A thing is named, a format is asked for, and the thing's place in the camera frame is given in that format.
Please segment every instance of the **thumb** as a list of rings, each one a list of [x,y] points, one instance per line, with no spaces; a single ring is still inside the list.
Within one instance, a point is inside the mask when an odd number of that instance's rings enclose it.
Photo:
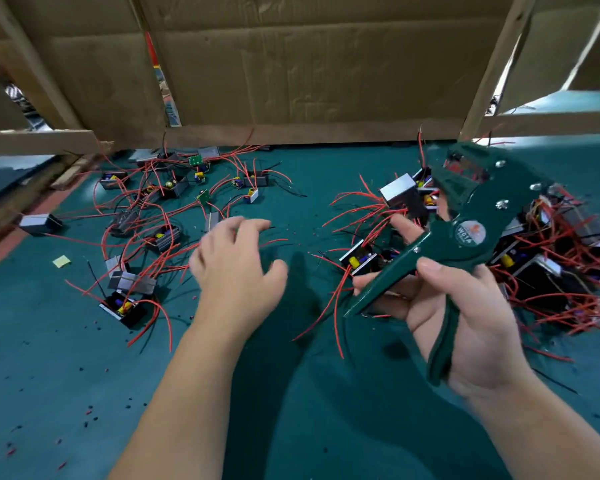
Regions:
[[[264,284],[270,293],[274,307],[280,302],[280,298],[285,292],[287,286],[288,267],[282,259],[276,259],[269,266],[268,272],[264,275]]]
[[[485,286],[474,276],[462,269],[443,266],[429,258],[420,258],[417,263],[418,273],[433,288],[451,296],[463,315],[471,317],[484,313],[488,302]]]

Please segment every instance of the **tool handle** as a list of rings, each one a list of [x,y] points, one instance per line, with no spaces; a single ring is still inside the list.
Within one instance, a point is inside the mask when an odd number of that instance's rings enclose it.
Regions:
[[[447,295],[442,328],[440,329],[436,343],[433,344],[433,348],[429,354],[429,361],[427,362],[427,380],[433,386],[440,385],[440,380],[447,375],[451,367],[451,356],[454,352],[454,342],[459,320],[460,310],[451,297]]]

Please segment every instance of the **left hand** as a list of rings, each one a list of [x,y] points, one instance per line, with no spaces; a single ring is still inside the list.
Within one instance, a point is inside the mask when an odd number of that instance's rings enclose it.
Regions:
[[[280,302],[287,265],[277,259],[262,272],[258,238],[270,221],[230,217],[200,241],[189,268],[201,288],[195,325],[213,336],[245,341]]]

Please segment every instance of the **hand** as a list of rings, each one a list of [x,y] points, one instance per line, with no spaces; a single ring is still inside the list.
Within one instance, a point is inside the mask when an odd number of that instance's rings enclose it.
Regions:
[[[287,265],[277,259],[263,274],[258,250],[270,221],[230,217],[202,238],[189,258],[200,285],[195,324],[213,336],[244,342],[280,302]]]
[[[394,215],[391,224],[407,243],[423,233],[406,217]],[[473,275],[455,267],[420,258],[418,277],[407,276],[378,298],[378,314],[405,320],[425,360],[438,337],[445,314],[445,295],[460,309],[448,384],[466,399],[517,385],[533,373],[522,352],[520,334],[511,307],[488,268],[477,266]],[[376,277],[353,278],[354,294]]]

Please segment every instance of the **right hand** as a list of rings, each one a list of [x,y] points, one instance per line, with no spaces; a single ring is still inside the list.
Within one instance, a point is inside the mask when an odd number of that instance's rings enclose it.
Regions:
[[[423,233],[400,215],[392,216],[391,224],[407,243]],[[451,296],[461,312],[448,376],[453,391],[465,399],[478,399],[533,376],[511,307],[486,266],[476,266],[471,275],[420,258],[417,268],[417,278],[407,276],[372,307],[378,314],[404,320],[428,360],[442,327],[445,295]],[[355,276],[354,294],[359,294],[376,275]]]

